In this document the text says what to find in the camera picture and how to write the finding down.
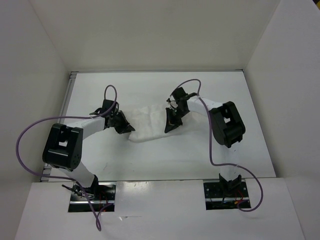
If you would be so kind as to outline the white pleated skirt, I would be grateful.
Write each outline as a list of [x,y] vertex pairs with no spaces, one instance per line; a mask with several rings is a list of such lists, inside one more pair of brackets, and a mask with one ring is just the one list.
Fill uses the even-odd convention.
[[165,133],[167,114],[164,104],[125,110],[124,115],[135,129],[128,137],[133,143],[143,143],[194,131],[202,119],[198,113],[190,112],[182,118],[181,126]]

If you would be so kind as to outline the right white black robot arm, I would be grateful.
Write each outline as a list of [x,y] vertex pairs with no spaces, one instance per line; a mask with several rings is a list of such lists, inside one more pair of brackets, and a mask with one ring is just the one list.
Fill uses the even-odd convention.
[[222,146],[224,159],[214,162],[213,166],[219,167],[219,191],[229,197],[235,194],[242,181],[238,167],[240,163],[239,145],[246,132],[245,125],[240,117],[235,104],[215,102],[200,96],[184,96],[175,100],[165,109],[166,124],[164,132],[167,134],[183,125],[183,117],[189,113],[197,113],[208,118],[209,123],[209,153],[213,153],[213,141]]

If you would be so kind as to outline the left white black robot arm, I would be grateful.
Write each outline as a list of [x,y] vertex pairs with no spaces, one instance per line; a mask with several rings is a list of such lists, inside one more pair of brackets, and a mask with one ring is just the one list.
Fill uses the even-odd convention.
[[109,128],[114,128],[120,135],[135,131],[119,110],[119,104],[105,99],[102,107],[92,112],[88,119],[70,124],[55,123],[50,129],[42,160],[76,180],[73,187],[63,187],[79,197],[94,200],[107,195],[109,188],[100,185],[98,177],[82,163],[82,149],[86,138]]

